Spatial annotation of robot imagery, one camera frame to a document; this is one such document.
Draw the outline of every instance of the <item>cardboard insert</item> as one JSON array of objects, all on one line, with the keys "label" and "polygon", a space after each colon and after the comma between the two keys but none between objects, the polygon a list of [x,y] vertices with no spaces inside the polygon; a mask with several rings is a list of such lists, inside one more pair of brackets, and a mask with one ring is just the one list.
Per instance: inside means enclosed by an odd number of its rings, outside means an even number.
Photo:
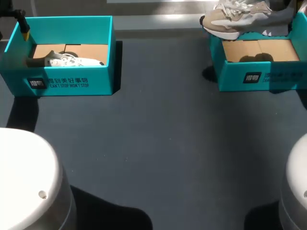
[{"label": "cardboard insert", "polygon": [[223,41],[228,62],[299,61],[291,40]]},{"label": "cardboard insert", "polygon": [[53,50],[57,53],[63,53],[65,51],[65,44],[56,45],[36,45],[33,46],[32,54],[30,58],[44,58],[50,51]]}]

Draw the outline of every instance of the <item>screw hole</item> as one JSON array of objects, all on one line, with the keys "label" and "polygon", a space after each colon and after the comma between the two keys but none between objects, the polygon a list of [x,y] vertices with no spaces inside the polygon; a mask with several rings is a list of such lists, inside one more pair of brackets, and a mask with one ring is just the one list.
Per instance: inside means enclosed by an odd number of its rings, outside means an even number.
[{"label": "screw hole", "polygon": [[47,193],[45,191],[39,191],[38,195],[42,199],[47,199],[48,198]]}]

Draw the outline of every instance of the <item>shoelace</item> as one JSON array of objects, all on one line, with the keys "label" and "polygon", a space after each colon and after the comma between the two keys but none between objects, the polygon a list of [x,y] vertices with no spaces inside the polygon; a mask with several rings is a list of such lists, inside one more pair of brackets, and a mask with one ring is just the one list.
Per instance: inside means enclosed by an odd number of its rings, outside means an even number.
[{"label": "shoelace", "polygon": [[231,18],[231,15],[235,16],[236,13],[241,14],[242,12],[250,12],[253,5],[246,4],[244,1],[235,0],[225,0],[224,2],[219,2],[214,6],[215,9],[222,9],[227,18]]},{"label": "shoelace", "polygon": [[61,58],[61,60],[64,61],[65,64],[70,63],[70,64],[76,64],[77,66],[82,66],[74,55],[71,54],[63,54],[63,55],[67,57],[67,58],[65,57]]}]

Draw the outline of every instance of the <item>printed logo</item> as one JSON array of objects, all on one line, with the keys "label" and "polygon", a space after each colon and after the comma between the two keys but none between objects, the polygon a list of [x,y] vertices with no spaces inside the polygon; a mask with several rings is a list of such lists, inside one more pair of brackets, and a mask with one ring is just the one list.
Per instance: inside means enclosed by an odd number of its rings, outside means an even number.
[{"label": "printed logo", "polygon": [[247,72],[243,83],[258,83],[261,72]]},{"label": "printed logo", "polygon": [[27,80],[32,89],[44,90],[47,88],[42,78],[28,78]]}]

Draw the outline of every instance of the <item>sneaker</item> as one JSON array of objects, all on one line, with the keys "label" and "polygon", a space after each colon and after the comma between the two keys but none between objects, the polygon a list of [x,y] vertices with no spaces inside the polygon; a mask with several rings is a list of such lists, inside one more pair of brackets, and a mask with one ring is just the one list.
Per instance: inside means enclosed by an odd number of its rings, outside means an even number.
[{"label": "sneaker", "polygon": [[71,54],[59,54],[53,50],[43,58],[28,58],[26,60],[28,67],[45,67],[45,66],[103,66],[101,61],[75,57]]},{"label": "sneaker", "polygon": [[273,11],[265,1],[248,4],[245,0],[224,0],[200,22],[206,31],[226,40],[236,40],[248,32],[287,36],[294,14],[295,0],[281,11]]},{"label": "sneaker", "polygon": [[298,11],[303,12],[305,15],[307,15],[307,0],[303,1]]}]

